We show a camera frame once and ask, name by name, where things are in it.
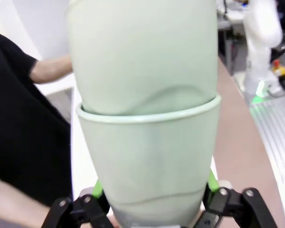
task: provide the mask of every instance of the black shirt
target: black shirt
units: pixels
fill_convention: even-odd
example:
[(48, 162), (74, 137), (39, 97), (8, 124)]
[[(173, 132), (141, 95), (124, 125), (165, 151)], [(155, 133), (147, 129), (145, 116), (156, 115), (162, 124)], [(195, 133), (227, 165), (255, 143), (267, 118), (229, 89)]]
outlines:
[(70, 125), (31, 81), (35, 63), (0, 35), (0, 179), (50, 206), (71, 195)]

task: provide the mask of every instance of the striped metal surface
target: striped metal surface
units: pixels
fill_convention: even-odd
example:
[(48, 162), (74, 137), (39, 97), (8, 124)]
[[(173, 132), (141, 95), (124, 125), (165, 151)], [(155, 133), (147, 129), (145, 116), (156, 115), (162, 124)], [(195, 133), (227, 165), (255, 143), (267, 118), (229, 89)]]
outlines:
[(285, 97), (252, 104), (250, 112), (271, 162), (285, 213)]

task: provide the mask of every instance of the cup rim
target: cup rim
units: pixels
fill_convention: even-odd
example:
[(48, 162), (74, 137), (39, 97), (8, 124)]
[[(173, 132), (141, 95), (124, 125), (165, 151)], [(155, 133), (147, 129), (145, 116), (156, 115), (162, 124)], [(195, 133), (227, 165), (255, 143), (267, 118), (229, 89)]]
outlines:
[(154, 122), (169, 121), (169, 120), (175, 120), (175, 119), (186, 118), (189, 116), (199, 115), (201, 113), (207, 112), (215, 108), (220, 104), (220, 102), (221, 102), (221, 96), (217, 94), (216, 97), (212, 99), (210, 102), (191, 109), (170, 112), (170, 113), (163, 113), (163, 114), (131, 115), (131, 116), (111, 116), (111, 115), (97, 115), (97, 114), (87, 113), (82, 110), (81, 108), (82, 103), (80, 103), (76, 108), (76, 113), (80, 118), (92, 122), (100, 122), (108, 124), (154, 123)]

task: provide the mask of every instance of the brown table surface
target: brown table surface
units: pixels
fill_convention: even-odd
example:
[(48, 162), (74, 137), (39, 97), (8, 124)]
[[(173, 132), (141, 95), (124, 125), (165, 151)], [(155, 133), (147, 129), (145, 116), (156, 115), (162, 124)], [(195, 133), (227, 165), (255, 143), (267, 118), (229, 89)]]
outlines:
[[(263, 142), (238, 87), (219, 60), (218, 92), (222, 96), (217, 146), (214, 159), (218, 178), (228, 180), (241, 192), (257, 188), (279, 228), (285, 228), (285, 217), (276, 180)], [(238, 228), (225, 218), (222, 228)]]

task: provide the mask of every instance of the stacked cup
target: stacked cup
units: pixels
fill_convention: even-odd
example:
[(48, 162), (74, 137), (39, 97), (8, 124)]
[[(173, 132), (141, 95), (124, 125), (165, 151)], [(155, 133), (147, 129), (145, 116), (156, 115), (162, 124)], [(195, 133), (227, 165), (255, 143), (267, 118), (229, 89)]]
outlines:
[(220, 96), (212, 0), (73, 0), (77, 108), (124, 228), (188, 226), (214, 152)]

